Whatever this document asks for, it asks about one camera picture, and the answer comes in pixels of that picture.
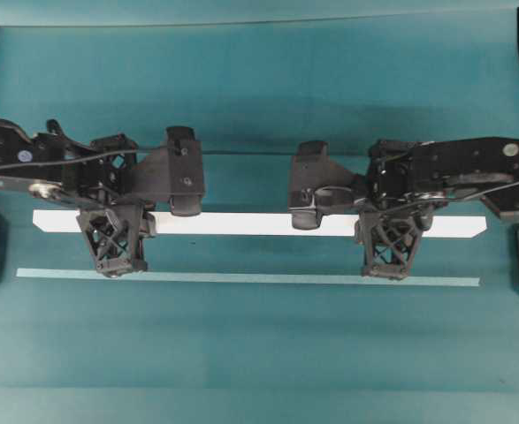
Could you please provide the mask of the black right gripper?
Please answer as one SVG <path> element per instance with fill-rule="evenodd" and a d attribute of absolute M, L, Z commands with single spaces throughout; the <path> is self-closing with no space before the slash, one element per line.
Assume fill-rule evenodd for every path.
<path fill-rule="evenodd" d="M 366 171 L 351 177 L 363 276 L 408 277 L 440 208 L 439 147 L 435 141 L 379 140 L 368 151 Z"/>

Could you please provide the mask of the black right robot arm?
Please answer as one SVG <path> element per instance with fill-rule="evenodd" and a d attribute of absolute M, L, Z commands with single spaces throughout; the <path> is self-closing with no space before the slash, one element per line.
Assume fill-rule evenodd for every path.
<path fill-rule="evenodd" d="M 519 140 L 380 140 L 369 157 L 355 225 L 363 276 L 407 277 L 436 211 L 451 203 L 481 201 L 500 220 L 519 223 Z"/>

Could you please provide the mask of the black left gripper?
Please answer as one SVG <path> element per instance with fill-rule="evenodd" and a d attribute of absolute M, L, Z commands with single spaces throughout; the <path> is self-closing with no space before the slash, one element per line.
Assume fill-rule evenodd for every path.
<path fill-rule="evenodd" d="M 139 145 L 123 133 L 85 145 L 67 137 L 55 119 L 46 127 L 30 141 L 37 160 L 52 163 L 35 167 L 34 174 L 49 180 L 29 186 L 30 193 L 69 208 L 95 209 L 81 210 L 77 222 L 98 273 L 114 278 L 147 271 L 143 240 L 156 236 L 156 220 L 146 209 L 156 203 L 128 192 Z M 141 205 L 117 205 L 129 202 Z"/>

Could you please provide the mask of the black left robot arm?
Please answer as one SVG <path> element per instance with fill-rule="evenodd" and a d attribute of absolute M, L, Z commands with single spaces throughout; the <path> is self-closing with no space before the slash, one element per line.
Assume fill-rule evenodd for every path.
<path fill-rule="evenodd" d="M 155 202 L 131 189 L 141 148 L 123 133 L 84 145 L 66 136 L 55 119 L 29 136 L 0 118 L 0 190 L 78 211 L 76 217 L 98 273 L 144 272 L 143 240 L 156 234 Z"/>

